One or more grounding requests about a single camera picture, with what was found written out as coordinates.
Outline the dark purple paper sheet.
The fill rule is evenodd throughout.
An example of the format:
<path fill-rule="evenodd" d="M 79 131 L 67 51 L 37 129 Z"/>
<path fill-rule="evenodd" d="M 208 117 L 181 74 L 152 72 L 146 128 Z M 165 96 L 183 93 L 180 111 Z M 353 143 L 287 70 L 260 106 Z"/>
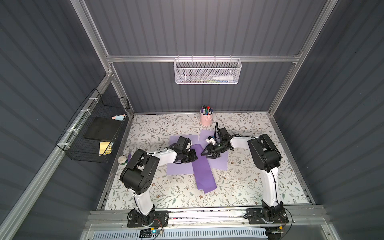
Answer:
<path fill-rule="evenodd" d="M 201 156 L 203 148 L 200 144 L 192 145 L 196 150 L 198 159 L 192 162 L 194 175 L 198 190 L 203 190 L 205 194 L 214 191 L 217 188 L 210 164 L 205 156 Z"/>

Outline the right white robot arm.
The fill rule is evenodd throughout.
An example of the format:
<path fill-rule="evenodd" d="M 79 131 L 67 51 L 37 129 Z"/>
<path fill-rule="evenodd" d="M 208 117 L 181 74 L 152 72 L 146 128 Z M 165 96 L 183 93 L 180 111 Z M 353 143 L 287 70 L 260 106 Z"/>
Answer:
<path fill-rule="evenodd" d="M 263 183 L 262 209 L 260 213 L 247 214 L 248 219 L 261 218 L 267 224 L 279 221 L 289 222 L 284 204 L 279 194 L 278 173 L 282 155 L 267 134 L 258 137 L 230 135 L 226 128 L 215 125 L 214 143 L 209 143 L 203 150 L 202 156 L 217 159 L 222 153 L 234 149 L 244 149 L 251 153 L 255 166 L 261 171 Z"/>

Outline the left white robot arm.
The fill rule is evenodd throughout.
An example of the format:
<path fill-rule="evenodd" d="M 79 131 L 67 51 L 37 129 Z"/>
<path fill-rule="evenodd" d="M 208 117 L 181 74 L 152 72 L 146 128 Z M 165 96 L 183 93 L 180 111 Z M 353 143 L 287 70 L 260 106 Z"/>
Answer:
<path fill-rule="evenodd" d="M 185 137 L 179 137 L 176 143 L 160 147 L 155 152 L 137 150 L 120 175 L 120 181 L 133 194 L 136 212 L 143 217 L 149 217 L 155 211 L 149 188 L 158 167 L 192 163 L 197 159 L 191 139 Z"/>

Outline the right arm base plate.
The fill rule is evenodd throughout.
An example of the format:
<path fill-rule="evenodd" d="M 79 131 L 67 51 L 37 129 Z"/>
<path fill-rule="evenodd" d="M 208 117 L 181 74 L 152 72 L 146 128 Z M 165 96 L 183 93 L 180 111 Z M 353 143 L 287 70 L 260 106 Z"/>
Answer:
<path fill-rule="evenodd" d="M 249 224 L 280 224 L 285 226 L 289 223 L 289 217 L 283 208 L 248 208 L 243 218 L 249 221 Z"/>

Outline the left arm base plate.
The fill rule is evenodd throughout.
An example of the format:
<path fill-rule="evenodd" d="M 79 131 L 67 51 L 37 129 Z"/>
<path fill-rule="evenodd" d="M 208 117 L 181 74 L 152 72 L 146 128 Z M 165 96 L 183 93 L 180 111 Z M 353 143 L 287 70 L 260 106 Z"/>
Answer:
<path fill-rule="evenodd" d="M 128 228 L 161 228 L 168 225 L 169 211 L 152 210 L 149 215 L 144 216 L 133 209 L 127 216 Z"/>

